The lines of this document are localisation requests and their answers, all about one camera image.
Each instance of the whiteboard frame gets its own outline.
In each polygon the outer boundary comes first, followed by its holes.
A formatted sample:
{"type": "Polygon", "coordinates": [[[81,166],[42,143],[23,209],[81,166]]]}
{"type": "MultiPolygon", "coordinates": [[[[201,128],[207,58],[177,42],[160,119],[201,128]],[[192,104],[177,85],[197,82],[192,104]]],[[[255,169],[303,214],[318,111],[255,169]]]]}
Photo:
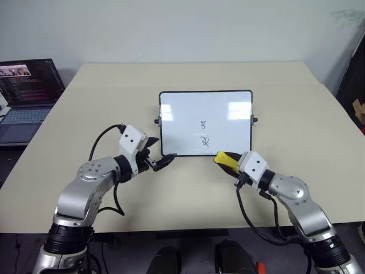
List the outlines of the whiteboard frame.
{"type": "MultiPolygon", "coordinates": [[[[208,93],[208,92],[249,92],[251,93],[251,122],[250,122],[250,150],[252,150],[252,125],[253,125],[253,93],[252,90],[204,90],[204,91],[162,91],[159,93],[159,126],[160,126],[160,144],[161,144],[161,154],[162,156],[166,156],[163,153],[163,136],[162,136],[162,121],[161,121],[161,95],[163,93],[208,93]]],[[[216,154],[194,154],[194,155],[176,155],[176,157],[194,157],[194,156],[216,156],[216,154]]]]}

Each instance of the handwritten number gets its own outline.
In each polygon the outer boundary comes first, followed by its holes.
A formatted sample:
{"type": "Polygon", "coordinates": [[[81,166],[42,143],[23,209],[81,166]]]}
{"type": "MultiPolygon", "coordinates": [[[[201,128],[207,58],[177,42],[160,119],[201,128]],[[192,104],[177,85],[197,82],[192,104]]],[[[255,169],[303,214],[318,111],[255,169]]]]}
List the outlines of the handwritten number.
{"type": "Polygon", "coordinates": [[[200,136],[201,138],[201,143],[203,144],[203,146],[208,146],[208,142],[209,142],[209,137],[204,137],[204,136],[200,136]]]}

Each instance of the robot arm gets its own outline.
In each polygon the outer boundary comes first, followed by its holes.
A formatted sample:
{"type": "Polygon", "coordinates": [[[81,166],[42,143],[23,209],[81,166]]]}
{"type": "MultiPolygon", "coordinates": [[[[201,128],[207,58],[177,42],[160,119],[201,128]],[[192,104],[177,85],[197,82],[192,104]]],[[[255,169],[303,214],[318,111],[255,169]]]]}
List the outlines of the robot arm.
{"type": "Polygon", "coordinates": [[[170,154],[159,161],[152,160],[148,147],[158,138],[149,138],[131,125],[121,125],[120,131],[121,154],[84,163],[74,181],[60,195],[53,224],[40,248],[33,274],[55,269],[77,273],[94,233],[92,225],[105,193],[115,184],[129,181],[149,167],[154,171],[164,168],[176,156],[170,154]]]}
{"type": "Polygon", "coordinates": [[[363,273],[326,214],[311,198],[309,188],[301,179],[276,174],[267,162],[254,151],[242,156],[219,152],[214,161],[228,174],[238,179],[237,184],[249,184],[265,197],[269,193],[284,205],[289,219],[301,238],[320,274],[363,273]]]}

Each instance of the red object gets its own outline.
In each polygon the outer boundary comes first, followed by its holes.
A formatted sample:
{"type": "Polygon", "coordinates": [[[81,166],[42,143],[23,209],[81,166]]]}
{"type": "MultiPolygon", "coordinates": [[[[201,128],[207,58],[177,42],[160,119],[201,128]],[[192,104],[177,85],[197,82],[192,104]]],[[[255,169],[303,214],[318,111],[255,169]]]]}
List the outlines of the red object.
{"type": "Polygon", "coordinates": [[[259,261],[256,263],[256,270],[258,274],[266,274],[266,264],[260,263],[259,261]]]}

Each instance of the table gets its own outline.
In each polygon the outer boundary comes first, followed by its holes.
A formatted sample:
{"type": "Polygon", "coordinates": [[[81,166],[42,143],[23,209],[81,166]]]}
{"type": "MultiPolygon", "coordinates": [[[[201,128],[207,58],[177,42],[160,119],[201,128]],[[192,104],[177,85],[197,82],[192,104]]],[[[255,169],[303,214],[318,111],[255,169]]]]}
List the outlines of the table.
{"type": "MultiPolygon", "coordinates": [[[[253,150],[270,169],[303,179],[332,222],[364,220],[365,138],[304,63],[85,64],[0,190],[0,232],[47,232],[60,193],[109,125],[158,137],[160,91],[235,89],[253,91],[253,150]]],[[[105,135],[94,159],[116,156],[119,138],[105,135]]],[[[155,144],[151,155],[159,151],[155,144]]],[[[247,227],[234,182],[212,157],[177,158],[120,185],[126,215],[100,213],[95,231],[247,227]]],[[[249,187],[241,192],[252,222],[273,225],[271,202],[249,187]]],[[[114,206],[112,191],[102,206],[114,206]]],[[[279,220],[290,224],[281,205],[279,220]]]]}

